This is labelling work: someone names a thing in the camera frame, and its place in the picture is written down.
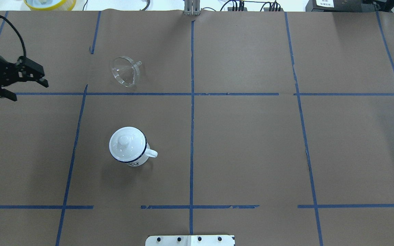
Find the enamel mug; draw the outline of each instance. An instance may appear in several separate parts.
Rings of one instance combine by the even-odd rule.
[[[149,157],[158,156],[158,152],[150,149],[145,134],[131,126],[123,127],[111,136],[109,150],[117,161],[131,167],[140,166]]]

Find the mug handle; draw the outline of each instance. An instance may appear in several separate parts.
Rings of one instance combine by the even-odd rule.
[[[152,149],[146,149],[145,150],[145,155],[148,157],[153,157],[156,158],[158,156],[158,152],[152,150]]]

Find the table surface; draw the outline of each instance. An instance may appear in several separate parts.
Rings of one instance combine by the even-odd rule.
[[[210,7],[219,11],[226,1],[227,0],[200,0],[200,8]],[[85,0],[78,0],[75,3],[74,10],[82,10],[85,3]],[[308,0],[279,0],[278,3],[282,6],[284,11],[303,12],[305,11],[305,6],[308,3]],[[100,11],[110,8],[117,10],[136,11],[143,9],[146,4],[146,0],[88,0],[85,10]],[[231,6],[232,4],[233,3],[228,3],[223,11],[226,11],[227,7]],[[247,8],[247,11],[259,11],[262,7],[262,3],[246,3],[245,7]],[[147,10],[167,11],[183,10],[183,8],[183,0],[151,0],[150,6],[147,8]],[[23,0],[0,0],[0,11],[10,10],[28,11],[30,9],[24,4]]]
[[[394,14],[0,14],[50,83],[0,99],[0,245],[394,245]],[[114,160],[124,126],[159,156]]]

